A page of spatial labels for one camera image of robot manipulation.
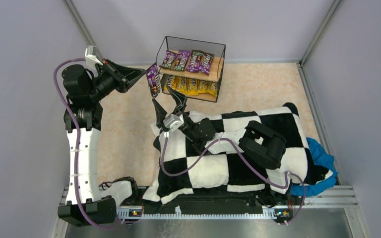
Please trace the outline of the yellow candy bag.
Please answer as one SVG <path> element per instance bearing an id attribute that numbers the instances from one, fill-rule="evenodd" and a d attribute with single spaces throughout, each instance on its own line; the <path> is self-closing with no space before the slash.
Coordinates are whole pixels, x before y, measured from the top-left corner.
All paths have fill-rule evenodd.
<path id="1" fill-rule="evenodd" d="M 196 89 L 197 94 L 203 94 L 203 93 L 208 93 L 208 84 L 205 80 L 199 80 L 197 83 L 197 89 Z"/>

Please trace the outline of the purple brown candy bag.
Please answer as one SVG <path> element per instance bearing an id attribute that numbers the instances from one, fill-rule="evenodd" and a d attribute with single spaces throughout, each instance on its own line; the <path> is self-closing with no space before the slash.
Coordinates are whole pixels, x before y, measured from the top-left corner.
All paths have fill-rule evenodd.
<path id="1" fill-rule="evenodd" d="M 203 51 L 192 50 L 190 61 L 186 67 L 186 71 L 190 73 L 198 73 L 199 64 L 203 58 Z"/>

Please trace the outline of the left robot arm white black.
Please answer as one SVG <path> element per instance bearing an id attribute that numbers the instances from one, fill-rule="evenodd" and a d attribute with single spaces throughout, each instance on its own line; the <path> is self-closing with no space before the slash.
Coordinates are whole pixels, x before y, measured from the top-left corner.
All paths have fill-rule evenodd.
<path id="1" fill-rule="evenodd" d="M 94 226 L 110 229 L 119 219 L 118 207 L 138 198 L 138 187 L 132 177 L 123 177 L 101 186 L 98 182 L 98 143 L 101 134 L 103 107 L 101 100 L 111 92 L 126 93 L 145 74 L 141 68 L 118 65 L 104 59 L 95 64 L 96 73 L 82 65 L 82 59 L 61 63 L 54 77 L 65 106 L 63 120 L 69 142 L 69 186 L 58 217 L 76 227 Z"/>

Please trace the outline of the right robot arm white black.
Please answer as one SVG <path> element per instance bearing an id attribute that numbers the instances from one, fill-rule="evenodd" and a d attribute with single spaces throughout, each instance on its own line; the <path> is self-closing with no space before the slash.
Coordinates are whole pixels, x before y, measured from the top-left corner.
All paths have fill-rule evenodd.
<path id="1" fill-rule="evenodd" d="M 250 120 L 245 127 L 234 131 L 218 132 L 209 118 L 193 121 L 185 112 L 186 96 L 171 87 L 167 89 L 176 102 L 172 113 L 168 114 L 156 98 L 152 99 L 156 113 L 155 125 L 160 129 L 160 137 L 165 139 L 160 151 L 160 167 L 165 175 L 174 178 L 193 171 L 207 153 L 217 155 L 235 151 L 244 164 L 270 187 L 281 194 L 289 190 L 289 173 L 281 170 L 281 160 L 286 151 L 284 136 L 256 120 Z M 170 134 L 175 131 L 180 131 L 190 141 L 198 157 L 182 171 L 171 173 L 165 167 L 165 157 Z"/>

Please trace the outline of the yellow candy bag shelf right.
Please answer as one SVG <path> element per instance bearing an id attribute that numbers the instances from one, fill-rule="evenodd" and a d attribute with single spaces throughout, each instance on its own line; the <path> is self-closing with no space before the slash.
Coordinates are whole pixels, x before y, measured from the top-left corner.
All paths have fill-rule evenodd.
<path id="1" fill-rule="evenodd" d="M 184 95 L 187 95 L 188 94 L 188 89 L 187 89 L 187 80 L 186 78 L 184 77 L 176 77 L 175 78 L 176 80 L 176 91 L 181 93 L 181 94 L 184 94 Z"/>

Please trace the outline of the yellow candy bag shelf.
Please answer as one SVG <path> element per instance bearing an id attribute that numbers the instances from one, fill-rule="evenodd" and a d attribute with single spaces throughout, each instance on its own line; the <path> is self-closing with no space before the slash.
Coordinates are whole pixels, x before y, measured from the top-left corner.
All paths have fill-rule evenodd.
<path id="1" fill-rule="evenodd" d="M 181 94 L 184 94 L 184 95 L 187 95 L 188 94 L 188 89 L 187 89 L 187 80 L 186 78 L 184 77 L 176 77 L 175 78 L 176 80 L 176 91 L 181 93 Z"/>
<path id="2" fill-rule="evenodd" d="M 168 75 L 167 76 L 167 81 L 166 81 L 166 84 L 164 86 L 164 90 L 168 91 L 168 87 L 170 87 L 172 90 L 176 90 L 177 80 L 176 80 L 176 77 L 174 75 Z"/>

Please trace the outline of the yellow candy bag shelf left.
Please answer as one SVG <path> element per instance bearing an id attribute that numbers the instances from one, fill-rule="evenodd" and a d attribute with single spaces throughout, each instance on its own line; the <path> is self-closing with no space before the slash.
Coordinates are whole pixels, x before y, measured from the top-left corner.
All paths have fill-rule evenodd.
<path id="1" fill-rule="evenodd" d="M 176 90 L 177 80 L 176 80 L 176 77 L 174 75 L 168 75 L 167 76 L 167 81 L 166 81 L 166 84 L 164 86 L 164 90 L 168 91 L 168 87 L 170 87 L 172 90 Z"/>

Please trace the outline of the purple candy bag shelf right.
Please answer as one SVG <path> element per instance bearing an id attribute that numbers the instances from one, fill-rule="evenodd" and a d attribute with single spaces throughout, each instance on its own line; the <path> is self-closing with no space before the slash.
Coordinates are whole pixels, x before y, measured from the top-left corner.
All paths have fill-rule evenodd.
<path id="1" fill-rule="evenodd" d="M 177 57 L 174 61 L 172 70 L 184 71 L 190 55 L 191 55 L 191 51 L 179 50 Z"/>

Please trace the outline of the purple candy bag shelf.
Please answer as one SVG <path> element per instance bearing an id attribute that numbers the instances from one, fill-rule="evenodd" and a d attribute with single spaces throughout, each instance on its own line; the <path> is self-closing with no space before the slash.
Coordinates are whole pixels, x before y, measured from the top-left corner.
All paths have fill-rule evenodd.
<path id="1" fill-rule="evenodd" d="M 177 56 L 178 53 L 167 50 L 166 55 L 159 66 L 163 69 L 172 70 Z"/>
<path id="2" fill-rule="evenodd" d="M 172 70 L 184 71 L 190 55 L 191 55 L 191 51 L 179 50 L 177 57 L 174 61 Z"/>

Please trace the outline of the purple candy bag shelf left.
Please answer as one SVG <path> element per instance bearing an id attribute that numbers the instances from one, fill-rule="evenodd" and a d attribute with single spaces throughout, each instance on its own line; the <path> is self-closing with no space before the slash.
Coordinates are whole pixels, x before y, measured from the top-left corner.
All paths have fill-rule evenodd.
<path id="1" fill-rule="evenodd" d="M 166 55 L 159 66 L 163 69 L 172 70 L 177 56 L 178 53 L 167 50 Z"/>

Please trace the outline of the black white checkered pillow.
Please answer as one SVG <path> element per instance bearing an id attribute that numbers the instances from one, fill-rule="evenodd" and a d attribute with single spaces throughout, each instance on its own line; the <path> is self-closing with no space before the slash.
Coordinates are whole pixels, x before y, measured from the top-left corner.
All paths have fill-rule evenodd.
<path id="1" fill-rule="evenodd" d="M 302 124 L 298 116 L 297 107 L 292 103 L 273 108 L 252 112 L 233 112 L 221 115 L 209 116 L 218 132 L 229 132 L 243 128 L 250 120 L 259 121 L 266 126 L 283 135 L 286 140 L 289 137 L 299 135 L 302 140 L 306 139 Z M 161 149 L 165 139 L 158 136 L 156 143 L 160 143 Z M 171 173 L 180 172 L 191 165 L 198 154 L 191 148 L 190 141 L 179 132 L 170 134 L 168 149 L 165 157 L 165 167 Z M 288 171 L 291 186 L 291 176 L 300 181 L 303 192 L 306 191 L 304 181 L 297 174 L 288 170 L 289 159 L 282 158 L 281 170 Z M 167 204 L 181 194 L 195 194 L 197 190 L 221 189 L 227 192 L 249 192 L 269 189 L 275 191 L 250 170 L 235 151 L 220 153 L 217 155 L 206 155 L 194 167 L 193 171 L 179 177 L 169 177 L 163 173 L 161 168 L 157 178 L 145 191 L 143 199 L 153 202 Z"/>

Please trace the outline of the blue cloth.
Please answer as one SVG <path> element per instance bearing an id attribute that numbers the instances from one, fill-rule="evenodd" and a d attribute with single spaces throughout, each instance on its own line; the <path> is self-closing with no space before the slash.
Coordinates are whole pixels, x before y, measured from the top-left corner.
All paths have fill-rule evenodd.
<path id="1" fill-rule="evenodd" d="M 291 176 L 295 183 L 291 188 L 293 196 L 315 196 L 336 184 L 338 172 L 334 157 L 315 139 L 307 137 L 302 140 L 299 135 L 289 137 L 286 149 L 283 159 L 289 159 L 288 170 L 303 179 L 306 189 L 303 192 L 300 181 Z"/>

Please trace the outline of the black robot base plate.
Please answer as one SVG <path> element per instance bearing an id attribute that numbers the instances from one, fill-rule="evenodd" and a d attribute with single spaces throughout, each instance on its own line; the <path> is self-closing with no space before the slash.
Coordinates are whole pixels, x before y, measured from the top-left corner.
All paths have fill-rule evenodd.
<path id="1" fill-rule="evenodd" d="M 221 189 L 197 190 L 195 194 L 182 194 L 167 204 L 143 200 L 146 187 L 138 189 L 138 195 L 126 199 L 119 207 L 120 217 L 242 217 L 244 215 L 276 214 L 295 208 L 301 199 L 280 195 L 269 189 L 243 193 L 226 192 Z"/>

